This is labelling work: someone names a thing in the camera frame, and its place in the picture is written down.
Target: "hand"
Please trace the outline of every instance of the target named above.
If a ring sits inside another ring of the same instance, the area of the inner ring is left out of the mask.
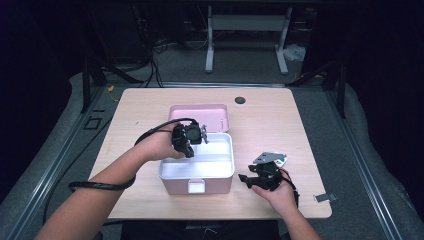
[[[289,179],[289,176],[283,170],[280,171],[283,174],[283,177]],[[280,186],[278,186],[272,192],[262,189],[256,185],[252,186],[252,190],[259,196],[265,198],[271,207],[278,214],[280,214],[283,219],[290,216],[293,211],[297,211],[296,201],[293,195],[293,188],[285,180],[283,180]]]
[[[177,124],[171,123],[164,126],[158,132],[143,139],[135,147],[143,148],[143,154],[149,160],[161,160],[168,157],[176,159],[183,158],[184,153],[178,152],[172,147],[172,130]]]

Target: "wooden table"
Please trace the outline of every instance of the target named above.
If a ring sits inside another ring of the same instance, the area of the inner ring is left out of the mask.
[[[237,104],[236,97],[244,97]],[[278,219],[268,202],[242,183],[238,174],[257,176],[248,165],[262,152],[287,154],[285,168],[299,189],[299,209],[306,218],[327,218],[328,202],[313,195],[325,189],[292,92],[283,88],[127,89],[118,105],[91,176],[94,176],[150,128],[167,121],[177,104],[221,103],[228,107],[235,173],[228,194],[169,195],[159,178],[159,161],[145,164],[110,219]]]

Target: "pink box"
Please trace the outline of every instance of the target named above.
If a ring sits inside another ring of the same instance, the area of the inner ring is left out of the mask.
[[[224,104],[175,105],[169,120],[194,118],[206,125],[208,144],[192,145],[194,157],[163,159],[159,176],[169,194],[228,193],[234,175],[234,156],[227,107]]]

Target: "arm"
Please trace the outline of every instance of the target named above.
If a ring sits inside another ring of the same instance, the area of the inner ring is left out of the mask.
[[[259,196],[265,198],[271,207],[281,216],[286,223],[293,240],[296,239],[320,239],[318,234],[305,219],[296,206],[292,187],[286,182],[281,182],[280,186],[273,192],[264,190],[258,186],[252,186],[252,189]]]
[[[172,131],[175,125],[162,129]],[[90,181],[123,184],[133,178],[146,162],[167,157],[182,158],[184,154],[172,148],[170,132],[157,132],[129,149]],[[53,213],[36,239],[92,239],[122,193],[88,188],[76,190]]]

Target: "round hole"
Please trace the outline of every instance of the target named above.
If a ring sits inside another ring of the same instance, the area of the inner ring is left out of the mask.
[[[237,104],[244,104],[246,99],[244,97],[236,97],[235,101]]]

